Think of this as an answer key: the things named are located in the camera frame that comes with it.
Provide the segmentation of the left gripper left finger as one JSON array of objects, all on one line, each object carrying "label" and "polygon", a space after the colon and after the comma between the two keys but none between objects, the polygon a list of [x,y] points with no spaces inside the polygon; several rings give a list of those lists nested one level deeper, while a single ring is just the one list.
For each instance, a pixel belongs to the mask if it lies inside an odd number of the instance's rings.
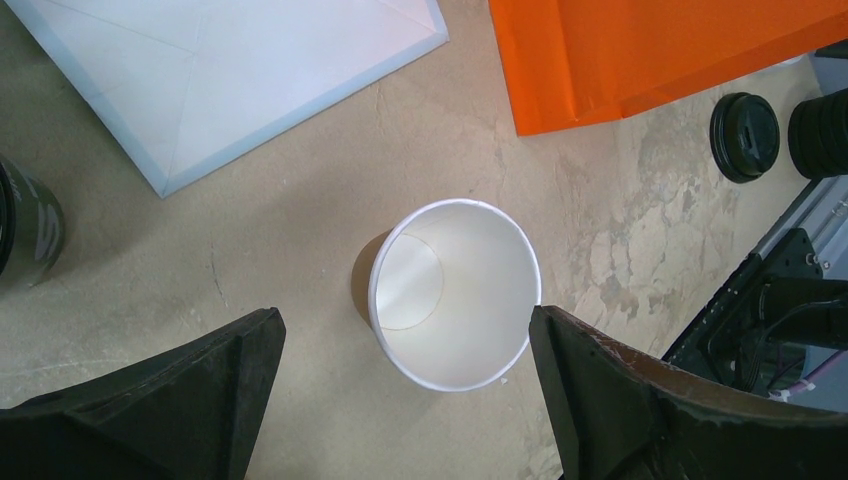
[{"label": "left gripper left finger", "polygon": [[286,327],[259,309],[1,413],[5,479],[242,479]]}]

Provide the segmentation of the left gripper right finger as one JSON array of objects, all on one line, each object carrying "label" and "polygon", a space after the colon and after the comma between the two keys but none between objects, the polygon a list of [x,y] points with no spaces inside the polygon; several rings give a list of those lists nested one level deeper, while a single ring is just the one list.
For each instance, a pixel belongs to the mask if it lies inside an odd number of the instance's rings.
[{"label": "left gripper right finger", "polygon": [[847,417],[706,380],[537,306],[529,340],[566,479],[843,479]]}]

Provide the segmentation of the brown paper cup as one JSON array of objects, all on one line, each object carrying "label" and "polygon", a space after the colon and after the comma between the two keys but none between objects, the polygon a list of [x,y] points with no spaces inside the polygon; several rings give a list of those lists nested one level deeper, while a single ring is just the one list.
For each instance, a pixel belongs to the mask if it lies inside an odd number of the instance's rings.
[{"label": "brown paper cup", "polygon": [[542,275],[522,228],[480,200],[440,200],[366,244],[350,275],[360,317],[421,387],[466,392],[502,377],[528,345]]}]

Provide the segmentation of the orange paper bag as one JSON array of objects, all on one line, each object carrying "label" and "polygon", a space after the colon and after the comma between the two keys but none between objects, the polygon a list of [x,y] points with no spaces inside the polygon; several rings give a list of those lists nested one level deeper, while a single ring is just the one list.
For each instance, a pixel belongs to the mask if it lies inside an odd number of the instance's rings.
[{"label": "orange paper bag", "polygon": [[493,1],[521,136],[621,120],[847,36],[843,1]]}]

